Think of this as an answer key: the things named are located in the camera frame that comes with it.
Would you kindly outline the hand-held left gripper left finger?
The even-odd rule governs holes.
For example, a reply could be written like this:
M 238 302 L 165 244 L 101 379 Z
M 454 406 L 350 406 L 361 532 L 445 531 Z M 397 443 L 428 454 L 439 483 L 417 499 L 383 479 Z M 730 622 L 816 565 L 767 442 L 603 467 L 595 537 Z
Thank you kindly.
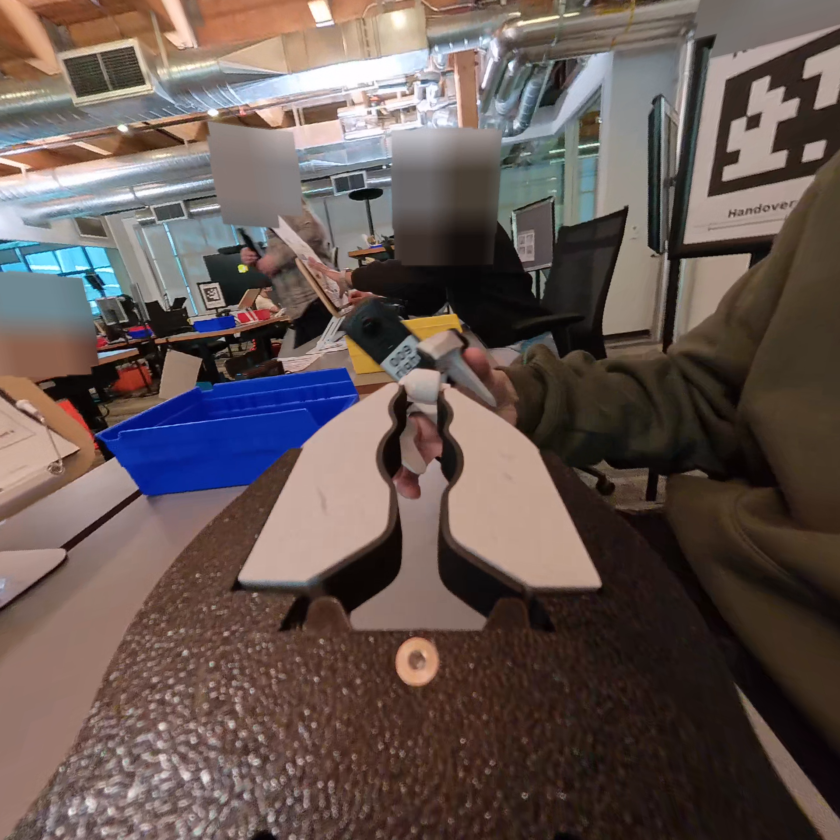
M 384 385 L 302 446 L 238 574 L 247 590 L 338 600 L 353 611 L 394 582 L 402 531 L 403 390 Z

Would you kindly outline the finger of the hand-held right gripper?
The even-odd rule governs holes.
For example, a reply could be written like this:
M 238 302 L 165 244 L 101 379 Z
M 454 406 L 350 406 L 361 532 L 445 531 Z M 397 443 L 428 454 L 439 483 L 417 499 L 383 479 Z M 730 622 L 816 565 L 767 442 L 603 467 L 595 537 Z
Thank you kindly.
M 463 352 L 468 347 L 463 333 L 458 330 L 437 332 L 418 344 L 421 366 L 436 371 L 453 370 L 463 360 Z
M 435 416 L 425 411 L 411 411 L 400 436 L 402 467 L 415 474 L 425 473 L 438 457 L 438 426 Z

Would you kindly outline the blue divided plastic bin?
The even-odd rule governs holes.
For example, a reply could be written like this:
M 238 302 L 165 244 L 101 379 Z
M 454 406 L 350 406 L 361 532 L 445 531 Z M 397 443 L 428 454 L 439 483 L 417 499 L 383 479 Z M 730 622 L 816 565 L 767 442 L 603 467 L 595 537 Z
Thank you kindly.
M 147 497 L 249 485 L 356 404 L 344 368 L 198 387 L 97 435 Z

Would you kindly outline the person's right forearm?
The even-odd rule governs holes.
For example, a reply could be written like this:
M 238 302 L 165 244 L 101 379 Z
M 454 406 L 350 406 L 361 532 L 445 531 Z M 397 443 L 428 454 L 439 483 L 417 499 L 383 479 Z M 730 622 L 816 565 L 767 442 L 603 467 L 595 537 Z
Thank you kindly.
M 568 466 L 771 483 L 774 451 L 837 431 L 838 205 L 835 154 L 770 253 L 666 353 L 526 352 L 505 370 L 518 428 Z

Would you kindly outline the person's right hand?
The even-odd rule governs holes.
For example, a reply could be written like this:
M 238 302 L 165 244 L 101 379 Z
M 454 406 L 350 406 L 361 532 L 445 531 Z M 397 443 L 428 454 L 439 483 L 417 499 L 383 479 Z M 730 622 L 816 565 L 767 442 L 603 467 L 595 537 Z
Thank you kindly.
M 496 404 L 490 405 L 490 409 L 510 425 L 515 425 L 518 397 L 507 374 L 494 367 L 491 357 L 481 349 L 468 347 L 463 352 L 463 359 L 493 395 Z M 405 430 L 412 434 L 413 446 L 417 456 L 423 460 L 424 467 L 415 469 L 413 466 L 402 465 L 394 475 L 393 482 L 400 496 L 415 500 L 421 496 L 419 477 L 434 459 L 441 456 L 443 443 L 436 420 L 426 412 L 415 411 L 409 414 Z

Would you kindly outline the yellow plastic bin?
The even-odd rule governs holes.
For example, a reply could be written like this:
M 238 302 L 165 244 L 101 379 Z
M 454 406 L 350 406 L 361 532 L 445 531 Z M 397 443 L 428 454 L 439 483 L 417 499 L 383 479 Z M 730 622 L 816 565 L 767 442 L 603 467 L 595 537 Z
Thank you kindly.
M 429 318 L 410 318 L 404 320 L 403 323 L 421 341 L 449 329 L 462 332 L 461 322 L 454 313 L 440 314 Z M 348 331 L 344 333 L 353 371 L 357 375 L 383 373 L 382 368 L 372 357 L 351 339 L 350 333 Z

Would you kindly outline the grey display board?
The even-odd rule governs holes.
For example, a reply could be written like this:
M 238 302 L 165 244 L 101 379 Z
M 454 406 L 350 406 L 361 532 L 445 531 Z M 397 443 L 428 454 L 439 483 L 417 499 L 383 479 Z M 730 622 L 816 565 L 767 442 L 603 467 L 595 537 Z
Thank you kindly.
M 278 216 L 274 225 L 278 229 L 283 222 L 284 215 Z M 310 247 L 302 242 L 298 236 L 286 229 L 286 235 L 290 246 L 297 252 L 297 267 L 302 275 L 307 280 L 308 284 L 331 314 L 331 318 L 339 318 L 349 310 L 347 287 L 343 282 L 338 282 L 330 274 L 329 270 L 333 268 L 327 267 L 318 257 L 316 257 Z

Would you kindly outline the white papers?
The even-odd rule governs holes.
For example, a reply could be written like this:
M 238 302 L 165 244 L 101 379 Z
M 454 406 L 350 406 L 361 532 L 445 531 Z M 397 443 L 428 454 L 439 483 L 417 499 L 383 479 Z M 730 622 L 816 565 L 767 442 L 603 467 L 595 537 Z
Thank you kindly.
M 344 352 L 348 349 L 345 333 L 340 331 L 333 335 L 330 341 L 323 337 L 319 338 L 309 350 L 297 355 L 278 355 L 276 360 L 280 363 L 286 374 L 299 373 L 315 365 L 324 357 Z

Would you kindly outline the black floor lamp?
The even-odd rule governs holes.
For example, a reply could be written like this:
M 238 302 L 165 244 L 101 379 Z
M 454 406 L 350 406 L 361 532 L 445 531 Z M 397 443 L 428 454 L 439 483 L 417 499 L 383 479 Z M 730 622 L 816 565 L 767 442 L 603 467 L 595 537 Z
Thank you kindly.
M 372 253 L 385 252 L 385 246 L 377 238 L 375 232 L 373 214 L 371 204 L 373 201 L 383 196 L 383 189 L 379 186 L 365 186 L 359 189 L 352 190 L 349 193 L 349 199 L 356 203 L 364 205 L 365 217 L 367 222 L 367 236 L 365 238 L 365 245 L 358 248 L 357 251 L 350 253 L 350 256 L 360 258 L 362 255 Z

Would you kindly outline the grey notice board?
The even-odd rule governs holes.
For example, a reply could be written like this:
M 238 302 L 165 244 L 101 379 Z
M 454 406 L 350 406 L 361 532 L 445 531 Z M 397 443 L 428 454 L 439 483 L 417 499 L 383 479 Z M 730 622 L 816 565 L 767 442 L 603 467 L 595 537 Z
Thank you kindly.
M 512 210 L 511 239 L 525 270 L 550 270 L 557 230 L 553 196 Z

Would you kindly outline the wooden top desk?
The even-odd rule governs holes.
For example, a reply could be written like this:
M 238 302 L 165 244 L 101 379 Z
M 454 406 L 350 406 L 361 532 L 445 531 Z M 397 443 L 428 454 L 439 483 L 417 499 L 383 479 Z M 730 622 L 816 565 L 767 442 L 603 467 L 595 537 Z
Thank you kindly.
M 250 341 L 255 345 L 256 362 L 261 364 L 272 357 L 272 340 L 282 339 L 291 323 L 285 316 L 275 316 L 265 321 L 237 323 L 233 328 L 211 332 L 184 332 L 168 338 L 156 338 L 155 344 L 164 349 L 183 352 L 184 348 L 194 349 L 201 360 L 201 370 L 205 380 L 215 385 L 223 380 L 210 344 L 219 340 L 231 343 L 234 340 Z

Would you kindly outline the grey card panel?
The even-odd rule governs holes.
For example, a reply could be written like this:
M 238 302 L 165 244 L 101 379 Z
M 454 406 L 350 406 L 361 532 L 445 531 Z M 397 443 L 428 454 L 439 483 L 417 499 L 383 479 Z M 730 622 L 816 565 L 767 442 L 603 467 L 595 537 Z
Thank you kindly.
M 202 369 L 202 360 L 189 353 L 169 349 L 164 355 L 159 397 L 165 402 L 191 391 Z

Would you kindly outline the black framed panel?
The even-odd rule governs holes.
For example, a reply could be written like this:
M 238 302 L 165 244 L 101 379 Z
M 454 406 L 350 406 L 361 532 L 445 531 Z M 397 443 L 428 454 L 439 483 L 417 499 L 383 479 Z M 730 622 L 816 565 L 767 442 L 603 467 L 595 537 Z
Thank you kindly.
M 678 173 L 677 111 L 663 94 L 651 101 L 647 116 L 647 246 L 658 256 L 669 241 Z

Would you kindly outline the ceiling vent grille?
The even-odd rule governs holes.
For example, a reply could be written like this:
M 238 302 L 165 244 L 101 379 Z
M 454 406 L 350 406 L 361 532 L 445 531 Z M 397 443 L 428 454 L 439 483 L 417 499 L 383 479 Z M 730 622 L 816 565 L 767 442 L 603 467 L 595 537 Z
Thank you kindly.
M 56 59 L 77 108 L 155 92 L 151 53 L 137 38 L 63 50 Z

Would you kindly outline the silver ventilation duct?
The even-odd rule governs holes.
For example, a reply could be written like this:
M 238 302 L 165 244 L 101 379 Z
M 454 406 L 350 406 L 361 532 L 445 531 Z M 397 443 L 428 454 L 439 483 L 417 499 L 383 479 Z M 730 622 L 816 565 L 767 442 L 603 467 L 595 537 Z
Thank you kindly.
M 467 125 L 527 132 L 562 60 L 680 39 L 698 2 L 372 2 L 360 17 L 242 45 L 151 53 L 155 92 L 77 108 L 59 75 L 2 80 L 2 209 L 27 228 L 213 190 L 217 121 L 289 127 L 305 177 L 390 159 L 390 135 Z

